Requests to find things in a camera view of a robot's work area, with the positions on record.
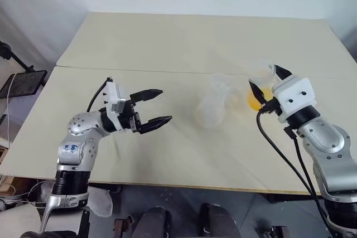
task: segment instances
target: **orange object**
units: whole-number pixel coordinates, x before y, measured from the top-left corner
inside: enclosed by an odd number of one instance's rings
[[[273,93],[271,88],[262,88],[261,89],[264,94],[264,98],[268,101],[273,99]],[[249,106],[252,107],[253,110],[259,111],[261,104],[260,102],[254,97],[253,92],[250,90],[249,94],[247,96],[247,100],[249,103]]]

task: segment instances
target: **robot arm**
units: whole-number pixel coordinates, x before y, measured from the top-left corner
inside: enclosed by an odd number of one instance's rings
[[[273,111],[303,139],[313,159],[313,172],[325,199],[330,227],[343,237],[357,237],[357,165],[350,153],[351,138],[341,127],[330,124],[314,108],[315,93],[308,78],[299,78],[274,65],[279,82],[272,88],[274,98],[264,99],[250,82],[262,113]]]
[[[136,102],[153,99],[161,94],[162,90],[144,90],[130,95],[131,98],[125,100],[120,95],[118,85],[112,79],[108,78],[104,85],[105,108],[76,114],[68,123],[67,136],[59,146],[56,181],[46,203],[40,233],[54,231],[46,228],[54,210],[75,211],[86,206],[88,180],[98,154],[100,139],[111,132],[125,129],[140,134],[150,132],[160,128],[172,118],[172,116],[162,116],[141,124],[139,114],[134,109]]]

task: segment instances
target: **white cable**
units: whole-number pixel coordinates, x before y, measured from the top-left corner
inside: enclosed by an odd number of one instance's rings
[[[13,78],[12,78],[12,80],[11,80],[9,89],[7,90],[7,97],[6,97],[6,109],[7,109],[7,140],[9,141],[8,150],[10,150],[10,135],[9,135],[9,126],[10,126],[9,94],[10,94],[10,90],[11,90],[12,83],[13,83],[13,81],[14,81],[14,79],[15,79],[15,76],[16,76],[17,74],[18,74],[18,72],[13,75]]]
[[[10,183],[4,183],[4,182],[2,182],[1,184],[0,184],[0,186],[1,185],[9,185],[12,189],[13,189],[13,192],[12,192],[12,194],[11,195],[9,195],[9,196],[7,196],[7,197],[12,197],[15,193],[16,193],[16,188],[13,186],[13,185],[11,185]]]
[[[44,183],[44,182],[46,182],[46,181],[41,181],[41,182],[36,183],[35,185],[33,185],[33,187],[32,187],[28,192],[22,193],[22,194],[20,194],[20,195],[11,195],[11,196],[0,195],[0,198],[9,198],[9,197],[16,198],[16,197],[21,197],[21,196],[23,196],[23,195],[27,195],[27,196],[28,196],[28,195],[30,195],[30,193],[33,191],[33,189],[34,189],[36,186],[38,186],[38,185],[40,185],[40,184],[42,184],[42,183]]]
[[[0,198],[0,200],[2,200],[4,202],[29,203],[31,206],[34,206],[35,208],[39,208],[39,209],[44,209],[45,208],[45,207],[35,206],[34,205],[34,204],[37,204],[37,203],[45,204],[45,202],[30,202],[30,201],[24,201],[24,200],[13,200],[13,199],[8,199],[8,198]]]

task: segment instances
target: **clear plastic cup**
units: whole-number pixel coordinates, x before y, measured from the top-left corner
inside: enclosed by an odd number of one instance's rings
[[[232,89],[228,75],[214,74],[211,77],[207,94],[194,110],[194,117],[202,127],[215,128],[223,121],[225,104]]]
[[[252,64],[248,70],[249,80],[256,84],[264,94],[264,98],[269,101],[273,99],[272,86],[277,82],[275,65],[267,61],[258,61]],[[247,93],[249,106],[258,111],[261,107],[260,102],[254,97],[249,88]]]

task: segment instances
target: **wooden board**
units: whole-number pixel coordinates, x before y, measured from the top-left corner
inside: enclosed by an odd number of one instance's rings
[[[287,63],[286,68],[294,71]],[[224,121],[204,129],[193,112],[205,95],[210,74],[94,70],[56,67],[12,144],[0,173],[53,178],[57,149],[66,136],[67,123],[88,103],[106,77],[111,76],[131,93],[162,89],[159,97],[138,103],[143,122],[173,115],[161,129],[139,135],[113,133],[101,140],[91,181],[143,183],[183,187],[224,188],[277,193],[306,193],[301,182],[273,151],[255,126],[256,113],[246,104],[244,75],[231,75],[240,90],[228,104]],[[317,108],[331,122],[356,136],[357,90],[355,78],[311,77]],[[102,107],[99,96],[93,109]],[[274,114],[262,123],[267,133],[298,167],[291,140]],[[312,175],[312,161],[303,152]]]
[[[14,177],[4,176],[2,182],[0,183],[0,195],[8,196],[14,194],[14,189],[10,186],[12,185]]]
[[[308,77],[351,77],[357,65],[321,20],[90,12],[57,65],[245,74],[257,60]]]
[[[0,146],[0,153],[1,153],[1,156],[0,156],[0,164],[1,164],[2,161],[5,159],[5,156],[6,156],[6,154],[7,154],[7,151],[8,151],[7,148]]]

